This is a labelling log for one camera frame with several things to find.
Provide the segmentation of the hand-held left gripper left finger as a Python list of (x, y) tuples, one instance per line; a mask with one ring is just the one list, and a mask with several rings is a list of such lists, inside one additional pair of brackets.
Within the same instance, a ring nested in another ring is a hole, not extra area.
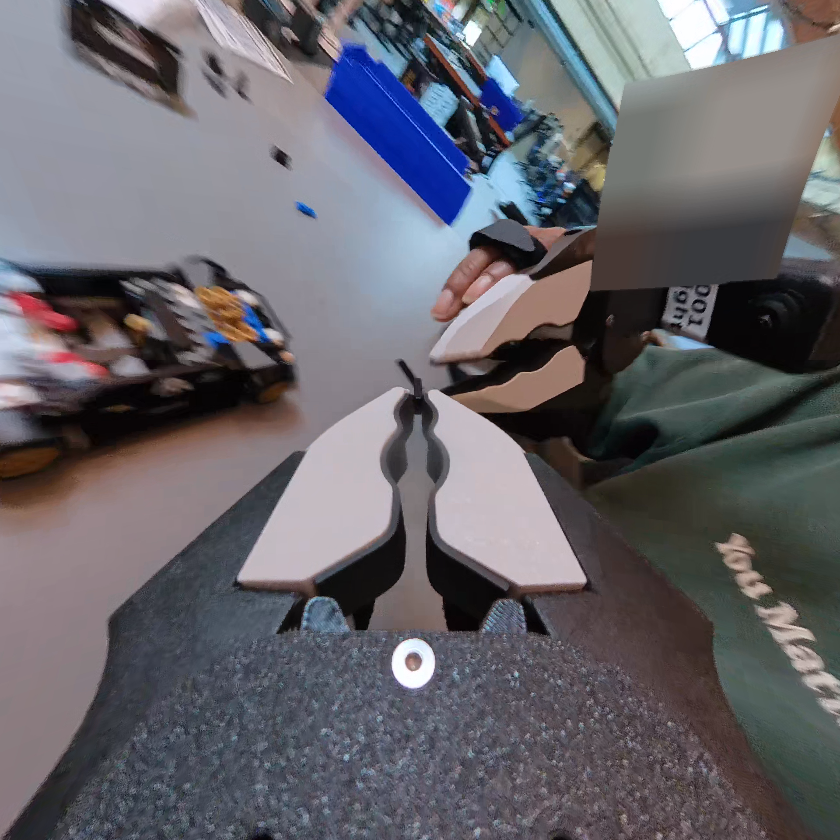
[(244, 590), (326, 596), (343, 614), (372, 610), (405, 566), (398, 482), (411, 395), (394, 387), (306, 450), (238, 572)]

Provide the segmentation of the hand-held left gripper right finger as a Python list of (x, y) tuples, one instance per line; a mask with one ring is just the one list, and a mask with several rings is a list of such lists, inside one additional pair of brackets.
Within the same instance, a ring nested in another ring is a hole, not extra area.
[(427, 577), (481, 623), (496, 601), (585, 590), (588, 580), (526, 452), (439, 390), (425, 395)]

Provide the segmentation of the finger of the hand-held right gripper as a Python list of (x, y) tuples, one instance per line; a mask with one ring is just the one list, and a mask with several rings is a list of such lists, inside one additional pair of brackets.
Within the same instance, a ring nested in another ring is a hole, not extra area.
[(431, 349), (433, 364), (488, 359), (502, 345), (543, 326), (564, 328), (577, 319), (591, 290), (592, 262), (539, 280), (511, 275), (469, 304)]
[(582, 384), (585, 360), (568, 345), (533, 370), (521, 369), (497, 384), (491, 384), (489, 377), (473, 378), (466, 391), (449, 389), (450, 398), (479, 414), (524, 413)]

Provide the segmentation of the thin black lego piece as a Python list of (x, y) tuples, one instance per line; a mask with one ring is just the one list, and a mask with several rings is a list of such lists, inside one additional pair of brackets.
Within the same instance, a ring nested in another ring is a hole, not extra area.
[(415, 415), (421, 415), (426, 405), (426, 393), (423, 381), (414, 373), (413, 369), (403, 359), (397, 359), (395, 360), (395, 363), (408, 380), (408, 384), (411, 386), (413, 412)]

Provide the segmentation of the black lego car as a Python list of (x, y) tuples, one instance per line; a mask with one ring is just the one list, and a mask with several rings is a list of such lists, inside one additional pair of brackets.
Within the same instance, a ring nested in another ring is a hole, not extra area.
[(297, 379), (268, 300), (217, 262), (2, 260), (1, 478), (175, 417), (270, 404)]

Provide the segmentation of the black printed lego panel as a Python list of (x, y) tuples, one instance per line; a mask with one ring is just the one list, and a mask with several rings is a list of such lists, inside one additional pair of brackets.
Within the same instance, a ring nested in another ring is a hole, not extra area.
[(183, 95), (183, 53), (170, 40), (101, 1), (64, 2), (73, 53), (141, 96), (192, 117)]

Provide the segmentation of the person's right hand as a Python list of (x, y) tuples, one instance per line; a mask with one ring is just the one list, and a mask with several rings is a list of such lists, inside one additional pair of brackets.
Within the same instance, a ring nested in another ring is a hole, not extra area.
[[(525, 260), (511, 257), (493, 238), (498, 228), (503, 233), (510, 230), (528, 236), (536, 253), (526, 254)], [(482, 228), (472, 234), (468, 255), (447, 278), (433, 306), (433, 317), (439, 322), (452, 320), (500, 280), (534, 265), (537, 256), (547, 256), (554, 248), (560, 248), (561, 255), (570, 258), (570, 266), (593, 259), (595, 228), (575, 229), (569, 233), (563, 227), (534, 227), (512, 220), (500, 220)]]

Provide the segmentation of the person's green sweatshirt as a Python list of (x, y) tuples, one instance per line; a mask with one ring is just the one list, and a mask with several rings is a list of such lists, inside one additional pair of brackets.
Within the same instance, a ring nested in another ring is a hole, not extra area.
[(714, 626), (719, 680), (814, 838), (839, 829), (839, 373), (648, 346), (585, 453), (585, 492)]

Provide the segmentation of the wooden workbench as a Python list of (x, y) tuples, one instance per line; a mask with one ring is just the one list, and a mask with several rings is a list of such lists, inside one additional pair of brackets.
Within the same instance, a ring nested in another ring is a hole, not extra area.
[(411, 41), (407, 49), (409, 59), (401, 82), (415, 99), (465, 99), (475, 114), (485, 146), (492, 151), (511, 147), (512, 132), (500, 123), (499, 108), (484, 99), (487, 72), (467, 48), (445, 43), (441, 33), (426, 32)]

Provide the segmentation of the white printed sheet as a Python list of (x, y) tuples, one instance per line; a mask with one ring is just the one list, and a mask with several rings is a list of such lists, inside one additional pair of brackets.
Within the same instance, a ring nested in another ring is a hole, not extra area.
[(205, 28), (223, 50), (293, 82), (280, 52), (247, 17), (222, 1), (191, 1)]

